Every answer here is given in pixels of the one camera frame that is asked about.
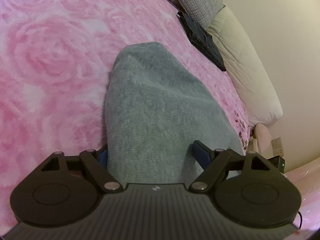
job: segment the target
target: wall socket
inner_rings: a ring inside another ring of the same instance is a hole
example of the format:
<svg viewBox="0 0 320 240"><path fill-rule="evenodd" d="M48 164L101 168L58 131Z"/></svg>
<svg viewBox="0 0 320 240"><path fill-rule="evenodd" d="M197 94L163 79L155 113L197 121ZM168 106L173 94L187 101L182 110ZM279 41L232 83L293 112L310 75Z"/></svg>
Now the wall socket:
<svg viewBox="0 0 320 240"><path fill-rule="evenodd" d="M283 152L281 137L273 139L271 141L271 145L272 145L273 155L274 156L279 155L280 157L283 157L284 152Z"/></svg>

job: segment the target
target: gray knit cloth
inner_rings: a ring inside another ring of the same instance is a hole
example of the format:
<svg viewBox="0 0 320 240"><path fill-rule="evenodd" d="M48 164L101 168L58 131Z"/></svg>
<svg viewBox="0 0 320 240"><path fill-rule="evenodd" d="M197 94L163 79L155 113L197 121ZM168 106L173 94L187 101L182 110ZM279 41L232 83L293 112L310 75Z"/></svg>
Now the gray knit cloth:
<svg viewBox="0 0 320 240"><path fill-rule="evenodd" d="M203 171L194 140L242 154L206 87L158 42L125 47L106 97L107 169L120 183L185 183Z"/></svg>

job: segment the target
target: black folded cloth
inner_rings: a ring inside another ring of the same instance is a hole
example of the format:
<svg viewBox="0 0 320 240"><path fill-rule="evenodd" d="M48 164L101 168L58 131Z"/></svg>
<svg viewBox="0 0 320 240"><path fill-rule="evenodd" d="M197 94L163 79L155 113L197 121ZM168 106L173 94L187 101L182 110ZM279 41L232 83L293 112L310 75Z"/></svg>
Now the black folded cloth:
<svg viewBox="0 0 320 240"><path fill-rule="evenodd" d="M211 35L187 14L179 11L177 15L191 44L211 60L221 71L226 71L223 58L212 41Z"/></svg>

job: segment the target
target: wall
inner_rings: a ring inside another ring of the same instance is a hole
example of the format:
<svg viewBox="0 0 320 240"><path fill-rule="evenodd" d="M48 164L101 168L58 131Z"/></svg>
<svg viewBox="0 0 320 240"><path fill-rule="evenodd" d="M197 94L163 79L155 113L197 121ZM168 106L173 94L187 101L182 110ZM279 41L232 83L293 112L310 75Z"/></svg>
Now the wall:
<svg viewBox="0 0 320 240"><path fill-rule="evenodd" d="M320 0L223 1L280 99L284 116L269 128L282 137L286 171L320 157Z"/></svg>

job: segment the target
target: rose pattern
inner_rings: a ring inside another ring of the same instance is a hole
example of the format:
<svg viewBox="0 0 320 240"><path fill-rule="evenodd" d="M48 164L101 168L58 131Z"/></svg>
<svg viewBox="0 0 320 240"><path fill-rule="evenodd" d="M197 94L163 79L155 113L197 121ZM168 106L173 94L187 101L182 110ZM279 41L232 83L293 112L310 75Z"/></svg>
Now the rose pattern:
<svg viewBox="0 0 320 240"><path fill-rule="evenodd" d="M167 0L0 0L0 235L16 223L11 191L50 153L105 143L103 100L127 45L162 43L204 83L246 148L244 104L176 13Z"/></svg>

